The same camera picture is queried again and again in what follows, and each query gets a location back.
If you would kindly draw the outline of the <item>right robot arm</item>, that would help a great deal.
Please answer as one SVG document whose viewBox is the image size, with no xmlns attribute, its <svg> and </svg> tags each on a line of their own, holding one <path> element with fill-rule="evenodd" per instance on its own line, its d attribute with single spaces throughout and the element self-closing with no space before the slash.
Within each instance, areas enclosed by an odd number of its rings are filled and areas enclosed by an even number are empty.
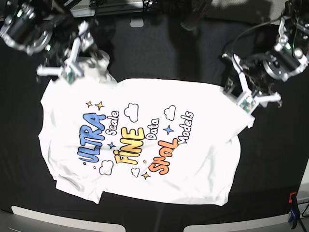
<svg viewBox="0 0 309 232">
<path fill-rule="evenodd" d="M 5 44 L 27 55 L 42 53 L 39 78 L 54 76 L 72 84 L 85 76 L 112 83 L 109 57 L 91 34 L 96 16 L 78 23 L 72 13 L 77 0 L 7 0 L 0 37 Z"/>
</svg>

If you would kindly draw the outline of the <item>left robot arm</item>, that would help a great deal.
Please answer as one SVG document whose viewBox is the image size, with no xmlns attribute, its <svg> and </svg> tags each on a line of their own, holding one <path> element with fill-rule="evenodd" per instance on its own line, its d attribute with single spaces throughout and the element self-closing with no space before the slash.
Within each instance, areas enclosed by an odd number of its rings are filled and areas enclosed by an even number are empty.
<svg viewBox="0 0 309 232">
<path fill-rule="evenodd" d="M 288 0 L 278 20 L 278 36 L 269 51 L 247 58 L 233 51 L 222 55 L 232 62 L 241 87 L 239 96 L 234 96 L 236 81 L 228 78 L 223 92 L 248 114 L 270 102 L 281 106 L 281 95 L 271 89 L 273 85 L 286 82 L 309 66 L 309 2 Z"/>
</svg>

